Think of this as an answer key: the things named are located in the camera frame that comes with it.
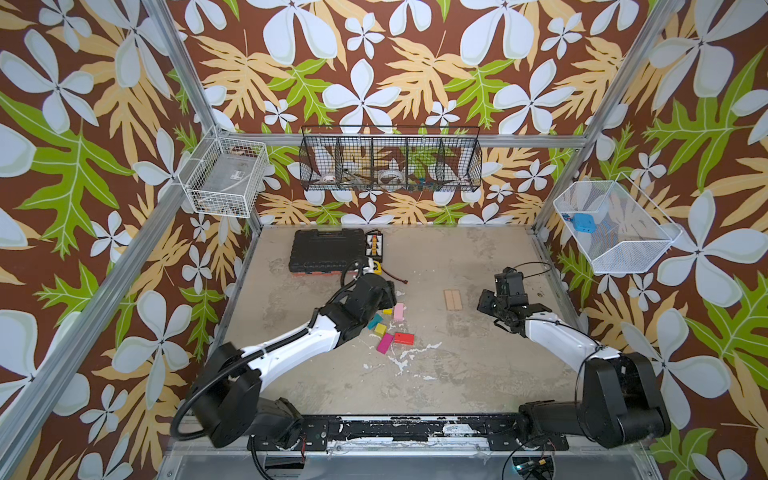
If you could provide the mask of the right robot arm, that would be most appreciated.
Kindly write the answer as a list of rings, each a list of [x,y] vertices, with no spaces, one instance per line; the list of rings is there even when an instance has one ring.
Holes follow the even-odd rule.
[[[477,310],[494,325],[545,348],[577,374],[569,401],[528,402],[513,428],[519,441],[578,435],[604,448],[660,438],[671,419],[650,360],[623,353],[566,324],[551,309],[528,301],[524,274],[507,267],[482,291]]]

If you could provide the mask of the natural wood plank block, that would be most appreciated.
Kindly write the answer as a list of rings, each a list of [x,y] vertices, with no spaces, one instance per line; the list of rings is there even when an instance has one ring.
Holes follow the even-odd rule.
[[[446,310],[449,312],[463,310],[462,295],[457,289],[446,289],[444,291],[444,301]]]

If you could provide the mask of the magenta wood block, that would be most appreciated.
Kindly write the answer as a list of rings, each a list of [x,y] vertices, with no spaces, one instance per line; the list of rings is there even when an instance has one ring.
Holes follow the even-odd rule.
[[[377,345],[376,350],[381,354],[387,354],[391,345],[394,343],[394,339],[395,337],[392,334],[385,333]]]

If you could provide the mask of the red wood block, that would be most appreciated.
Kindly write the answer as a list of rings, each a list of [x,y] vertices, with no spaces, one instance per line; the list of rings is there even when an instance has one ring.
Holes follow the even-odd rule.
[[[394,342],[400,345],[413,345],[415,343],[415,336],[409,333],[396,332]]]

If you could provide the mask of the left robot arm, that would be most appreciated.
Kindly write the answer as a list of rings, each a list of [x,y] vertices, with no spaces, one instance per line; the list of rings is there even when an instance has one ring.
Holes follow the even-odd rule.
[[[176,441],[207,438],[216,448],[248,436],[279,448],[294,446],[303,416],[285,398],[262,390],[314,357],[357,338],[381,311],[394,307],[394,283],[366,273],[341,287],[310,320],[271,341],[238,349],[221,344],[179,406],[170,435]]]

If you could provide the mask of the pink wood block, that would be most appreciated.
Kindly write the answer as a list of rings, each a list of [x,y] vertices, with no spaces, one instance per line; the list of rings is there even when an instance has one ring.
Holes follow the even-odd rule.
[[[392,319],[395,323],[401,323],[405,320],[406,307],[402,303],[397,303],[393,308]]]

